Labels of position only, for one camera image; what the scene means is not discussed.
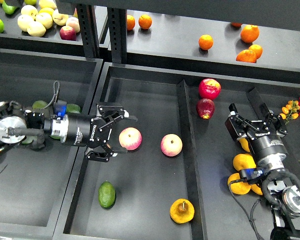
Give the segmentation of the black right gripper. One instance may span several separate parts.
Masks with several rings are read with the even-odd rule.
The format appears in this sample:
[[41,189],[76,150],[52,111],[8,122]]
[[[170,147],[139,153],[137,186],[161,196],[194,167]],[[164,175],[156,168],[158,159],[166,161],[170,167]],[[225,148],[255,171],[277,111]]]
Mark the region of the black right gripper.
[[[253,137],[247,137],[250,153],[254,160],[270,159],[272,155],[284,160],[288,152],[281,138],[288,134],[286,124],[282,116],[270,111],[264,102],[258,108],[264,117],[263,125],[268,134],[257,133]],[[228,109],[230,114],[225,121],[225,126],[234,141],[245,138],[248,130],[253,130],[254,132],[260,130],[256,124],[239,115],[234,103],[231,103]]]

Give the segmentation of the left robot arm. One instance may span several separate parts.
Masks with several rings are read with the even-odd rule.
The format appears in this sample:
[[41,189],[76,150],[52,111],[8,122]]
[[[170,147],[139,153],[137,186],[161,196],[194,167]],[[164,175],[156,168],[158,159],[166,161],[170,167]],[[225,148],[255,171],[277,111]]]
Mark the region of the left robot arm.
[[42,149],[45,137],[57,137],[62,144],[85,148],[85,158],[107,163],[111,157],[126,153],[108,143],[113,125],[123,119],[137,120],[123,106],[99,102],[94,115],[67,113],[67,103],[58,99],[60,82],[53,83],[53,97],[44,107],[25,107],[16,101],[0,102],[0,154],[32,137],[29,147]]

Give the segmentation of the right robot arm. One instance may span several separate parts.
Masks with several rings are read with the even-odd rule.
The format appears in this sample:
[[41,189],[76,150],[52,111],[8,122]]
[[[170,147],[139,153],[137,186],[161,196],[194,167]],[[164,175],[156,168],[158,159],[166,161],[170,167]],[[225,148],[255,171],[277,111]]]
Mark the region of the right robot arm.
[[288,152],[282,142],[287,129],[281,115],[268,110],[265,103],[254,108],[258,120],[239,115],[234,103],[225,121],[233,140],[246,139],[255,167],[238,172],[228,187],[237,183],[256,184],[271,207],[272,240],[300,240],[300,180],[285,168]]

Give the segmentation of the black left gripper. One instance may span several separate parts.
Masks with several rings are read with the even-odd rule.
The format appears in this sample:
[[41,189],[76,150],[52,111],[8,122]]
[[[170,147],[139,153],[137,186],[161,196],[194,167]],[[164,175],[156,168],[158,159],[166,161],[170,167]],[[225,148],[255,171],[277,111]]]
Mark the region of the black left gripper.
[[125,147],[111,147],[107,139],[98,136],[99,130],[109,130],[123,119],[137,121],[125,108],[116,102],[98,102],[96,116],[83,114],[66,114],[67,123],[64,143],[69,146],[86,147],[85,157],[89,161],[108,163],[111,157],[126,154]]

